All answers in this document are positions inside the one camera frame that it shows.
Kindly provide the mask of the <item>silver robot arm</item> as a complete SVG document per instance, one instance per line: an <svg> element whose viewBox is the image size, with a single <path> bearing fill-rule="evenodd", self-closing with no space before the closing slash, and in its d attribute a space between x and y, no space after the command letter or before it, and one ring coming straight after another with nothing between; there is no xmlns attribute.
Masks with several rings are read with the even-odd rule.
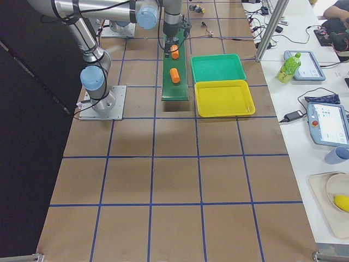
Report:
<svg viewBox="0 0 349 262"><path fill-rule="evenodd" d="M104 51L98 47L85 19L133 23L152 29L163 18L166 57L179 30L184 31L185 38L191 30L190 22L181 13L182 1L29 1L29 4L42 15L53 18L52 22L67 25L88 63L100 60Z"/></svg>
<svg viewBox="0 0 349 262"><path fill-rule="evenodd" d="M89 95L92 109L100 115L105 115L113 108L116 101L107 84L111 57L98 46L84 19L69 18L65 24L76 40L83 60L86 62L86 67L80 73L80 80Z"/></svg>

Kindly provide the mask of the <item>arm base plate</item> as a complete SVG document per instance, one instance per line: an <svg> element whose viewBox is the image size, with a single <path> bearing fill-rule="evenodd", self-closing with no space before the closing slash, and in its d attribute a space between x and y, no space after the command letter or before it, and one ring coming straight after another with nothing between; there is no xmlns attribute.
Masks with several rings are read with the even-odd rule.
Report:
<svg viewBox="0 0 349 262"><path fill-rule="evenodd" d="M84 100L79 106L79 120L81 121L121 121L123 118L124 103L127 93L126 86L108 86L110 89L106 98L97 105L92 106L88 92L85 92Z"/></svg>
<svg viewBox="0 0 349 262"><path fill-rule="evenodd" d="M110 27L110 25L105 25L101 37L102 38L133 38L135 34L134 23L130 23L125 27L121 27L119 25L114 25Z"/></svg>

